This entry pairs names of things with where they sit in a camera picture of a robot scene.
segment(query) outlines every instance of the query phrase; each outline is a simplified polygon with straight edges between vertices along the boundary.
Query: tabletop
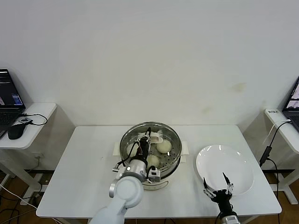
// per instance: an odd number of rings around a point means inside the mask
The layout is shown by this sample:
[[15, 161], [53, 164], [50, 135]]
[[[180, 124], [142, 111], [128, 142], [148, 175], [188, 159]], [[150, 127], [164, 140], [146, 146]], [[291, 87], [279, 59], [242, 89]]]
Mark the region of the tabletop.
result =
[[[269, 120], [275, 124], [278, 121], [286, 120], [287, 118], [280, 109], [266, 109], [265, 114]], [[297, 154], [299, 154], [299, 132], [292, 124], [285, 124], [279, 128], [279, 133], [288, 143], [290, 148]]]
[[[215, 217], [219, 213], [203, 192], [203, 181], [196, 173], [196, 155], [212, 144], [231, 146], [242, 153], [254, 171], [254, 183], [245, 194], [230, 202], [239, 216], [277, 214], [281, 207], [237, 126], [171, 126], [189, 155], [172, 174], [174, 181], [163, 189], [144, 191], [139, 205], [127, 211], [126, 218]], [[108, 190], [115, 178], [112, 168], [119, 157], [112, 156], [129, 126], [76, 127], [38, 206], [40, 217], [92, 218], [111, 202]]]
[[[45, 116], [47, 119], [52, 115], [52, 113], [56, 109], [55, 103], [31, 103], [26, 104], [26, 109], [24, 113], [33, 114], [39, 113]], [[45, 122], [45, 119], [41, 116], [30, 116], [34, 123], [42, 124]], [[15, 140], [11, 140], [8, 138], [7, 133], [0, 139], [0, 149], [26, 149], [28, 148], [36, 136], [39, 134], [43, 126], [35, 126], [35, 125], [27, 125], [25, 127], [23, 135]]]

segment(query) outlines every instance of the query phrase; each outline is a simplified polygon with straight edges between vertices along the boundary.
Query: black mouse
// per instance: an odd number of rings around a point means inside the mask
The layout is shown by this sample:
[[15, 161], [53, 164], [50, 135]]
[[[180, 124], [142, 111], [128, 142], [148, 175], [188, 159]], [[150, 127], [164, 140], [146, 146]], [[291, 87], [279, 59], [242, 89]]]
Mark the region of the black mouse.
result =
[[8, 138], [9, 139], [18, 139], [23, 135], [24, 129], [26, 127], [26, 124], [17, 124], [17, 125], [12, 125], [7, 133], [8, 133]]

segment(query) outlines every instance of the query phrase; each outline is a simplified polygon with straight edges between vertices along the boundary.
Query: ceramic plate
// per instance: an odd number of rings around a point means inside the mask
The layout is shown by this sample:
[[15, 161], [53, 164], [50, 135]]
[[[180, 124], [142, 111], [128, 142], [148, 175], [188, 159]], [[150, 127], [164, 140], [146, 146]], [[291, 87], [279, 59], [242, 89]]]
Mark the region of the ceramic plate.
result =
[[226, 189], [222, 173], [234, 184], [233, 195], [246, 193], [253, 185], [251, 165], [244, 156], [229, 146], [212, 145], [202, 149], [196, 158], [196, 168], [206, 183], [214, 190]]

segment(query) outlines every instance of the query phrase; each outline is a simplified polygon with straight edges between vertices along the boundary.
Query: white cable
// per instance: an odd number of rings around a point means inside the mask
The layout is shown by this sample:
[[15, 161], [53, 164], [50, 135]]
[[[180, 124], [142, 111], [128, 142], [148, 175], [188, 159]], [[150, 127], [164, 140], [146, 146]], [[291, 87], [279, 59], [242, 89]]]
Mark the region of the white cable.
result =
[[14, 218], [20, 217], [20, 216], [25, 215], [26, 213], [31, 212], [31, 211], [34, 211], [34, 210], [36, 210], [36, 209], [32, 209], [32, 210], [26, 211], [26, 212], [24, 212], [24, 213], [22, 213], [22, 214], [20, 214], [20, 215], [18, 215], [18, 216], [15, 216], [15, 217], [10, 218], [10, 219], [8, 219], [8, 220], [6, 220], [6, 221], [4, 221], [3, 223], [0, 223], [0, 224], [4, 224], [4, 223], [8, 222], [9, 220], [12, 220], [12, 219], [14, 219]]
[[[19, 196], [15, 195], [14, 193], [12, 193], [12, 192], [10, 192], [9, 190], [7, 190], [2, 184], [0, 184], [0, 186], [1, 186], [4, 190], [6, 190], [8, 193], [10, 193], [10, 194], [16, 196], [17, 198], [21, 199], [21, 200], [22, 200], [23, 202], [25, 202], [27, 205], [30, 205], [31, 207], [37, 209], [37, 207], [35, 207], [35, 206], [32, 205], [32, 204], [29, 204], [29, 203], [26, 202], [23, 198], [20, 198]], [[56, 219], [54, 219], [54, 218], [51, 218], [51, 219], [53, 219], [55, 222], [57, 222], [57, 223], [59, 223], [59, 224], [63, 224], [63, 223], [59, 222], [58, 220], [56, 220]]]
[[280, 120], [280, 121], [278, 121], [278, 122], [275, 122], [275, 123], [273, 124], [272, 128], [270, 129], [269, 134], [267, 135], [267, 137], [266, 137], [265, 140], [263, 141], [263, 144], [266, 142], [267, 138], [270, 136], [270, 134], [271, 134], [271, 132], [272, 132], [274, 126], [275, 126], [277, 123], [279, 123], [279, 122], [284, 122], [284, 121], [291, 121], [291, 120], [288, 119], [288, 120]]

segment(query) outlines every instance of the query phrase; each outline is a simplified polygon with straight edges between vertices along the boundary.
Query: floor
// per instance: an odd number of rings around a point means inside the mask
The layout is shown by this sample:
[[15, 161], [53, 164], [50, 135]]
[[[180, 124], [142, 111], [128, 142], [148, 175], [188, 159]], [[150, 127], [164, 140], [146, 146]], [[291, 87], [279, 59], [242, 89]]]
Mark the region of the floor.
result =
[[[269, 183], [275, 183], [276, 179], [274, 175], [266, 175]], [[4, 174], [0, 173], [0, 181], [4, 178]], [[41, 183], [46, 184], [51, 178], [51, 175], [46, 174], [43, 176]], [[12, 191], [13, 193], [21, 196], [25, 190], [27, 189], [27, 185], [20, 180], [19, 178], [11, 178], [5, 185], [8, 190]], [[299, 180], [294, 182], [291, 185], [291, 189], [294, 192], [295, 196], [299, 199]], [[16, 199], [15, 196], [9, 194], [5, 190], [0, 192], [1, 195], [1, 203], [0, 203], [0, 224], [56, 224], [54, 220], [49, 218], [39, 218], [35, 214], [35, 210], [30, 206], [21, 206], [19, 205], [19, 201], [9, 201], [4, 199], [3, 197], [9, 199]], [[30, 200], [31, 203], [35, 203], [36, 205], [39, 204], [41, 197], [37, 197], [35, 201], [33, 199]], [[291, 205], [289, 204], [286, 196], [283, 192], [280, 192], [279, 195], [279, 202], [283, 208], [282, 213], [280, 214], [280, 223], [281, 224], [294, 224], [299, 223], [299, 205]], [[17, 223], [17, 219], [12, 219], [11, 222], [7, 221], [11, 217], [17, 216], [17, 211], [14, 211], [12, 214], [11, 210], [7, 209], [17, 209], [19, 210], [20, 214], [27, 212], [26, 214], [19, 217], [19, 223]], [[165, 219], [137, 219], [137, 220], [126, 220], [126, 224], [214, 224], [215, 218], [193, 218], [193, 219], [167, 219], [166, 223]], [[80, 220], [81, 223], [86, 224], [87, 220]], [[278, 216], [261, 216], [257, 219], [250, 222], [250, 224], [275, 224], [278, 223]]]

